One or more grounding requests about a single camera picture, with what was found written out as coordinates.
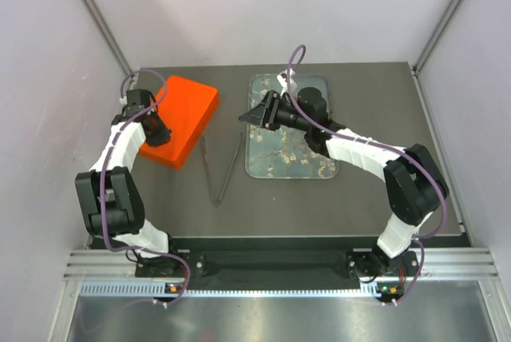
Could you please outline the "orange box lid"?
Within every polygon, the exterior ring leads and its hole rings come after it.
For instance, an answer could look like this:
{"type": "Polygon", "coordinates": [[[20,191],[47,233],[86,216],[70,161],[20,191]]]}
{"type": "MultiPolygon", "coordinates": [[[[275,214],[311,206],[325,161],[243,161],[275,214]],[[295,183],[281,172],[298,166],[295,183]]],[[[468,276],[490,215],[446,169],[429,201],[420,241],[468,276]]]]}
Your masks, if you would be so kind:
{"type": "Polygon", "coordinates": [[[159,104],[159,116],[172,131],[170,141],[142,145],[139,154],[173,169],[181,169],[220,104],[218,89],[172,75],[168,92],[159,104]]]}

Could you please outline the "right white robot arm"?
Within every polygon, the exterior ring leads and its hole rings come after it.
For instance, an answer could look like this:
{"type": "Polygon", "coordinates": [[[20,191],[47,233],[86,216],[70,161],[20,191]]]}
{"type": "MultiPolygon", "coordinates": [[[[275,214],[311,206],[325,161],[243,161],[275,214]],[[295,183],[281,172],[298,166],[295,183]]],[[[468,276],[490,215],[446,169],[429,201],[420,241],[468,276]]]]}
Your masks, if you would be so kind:
{"type": "Polygon", "coordinates": [[[446,210],[449,188],[425,146],[403,148],[356,134],[331,118],[316,88],[304,88],[296,97],[270,90],[239,120],[270,131],[283,126],[300,130],[314,153],[353,165],[384,182],[391,215],[370,252],[374,276],[398,269],[402,256],[419,239],[423,224],[437,209],[446,210]]]}

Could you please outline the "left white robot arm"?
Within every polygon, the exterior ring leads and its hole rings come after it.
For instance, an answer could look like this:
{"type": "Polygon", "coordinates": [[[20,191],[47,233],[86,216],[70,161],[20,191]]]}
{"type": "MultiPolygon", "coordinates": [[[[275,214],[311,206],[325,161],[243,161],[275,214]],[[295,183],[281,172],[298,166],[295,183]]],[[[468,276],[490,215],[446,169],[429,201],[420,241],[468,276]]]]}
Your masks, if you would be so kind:
{"type": "Polygon", "coordinates": [[[85,228],[111,252],[133,255],[138,276],[171,276],[181,264],[171,237],[145,216],[145,206],[132,176],[143,145],[159,146],[171,132],[151,111],[140,117],[114,118],[107,145],[89,171],[75,177],[85,228]]]}

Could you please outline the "metal tongs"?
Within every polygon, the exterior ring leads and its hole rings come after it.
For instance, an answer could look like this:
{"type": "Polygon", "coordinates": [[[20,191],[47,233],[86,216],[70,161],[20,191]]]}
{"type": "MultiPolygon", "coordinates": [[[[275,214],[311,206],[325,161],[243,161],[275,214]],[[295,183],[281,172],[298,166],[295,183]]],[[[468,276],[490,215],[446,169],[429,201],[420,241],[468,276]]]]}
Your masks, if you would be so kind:
{"type": "Polygon", "coordinates": [[[237,133],[233,141],[233,147],[228,150],[228,155],[219,159],[219,154],[210,153],[210,141],[205,135],[199,139],[199,150],[204,167],[205,181],[209,201],[214,209],[218,209],[223,201],[231,179],[232,171],[240,154],[244,135],[237,133]]]}

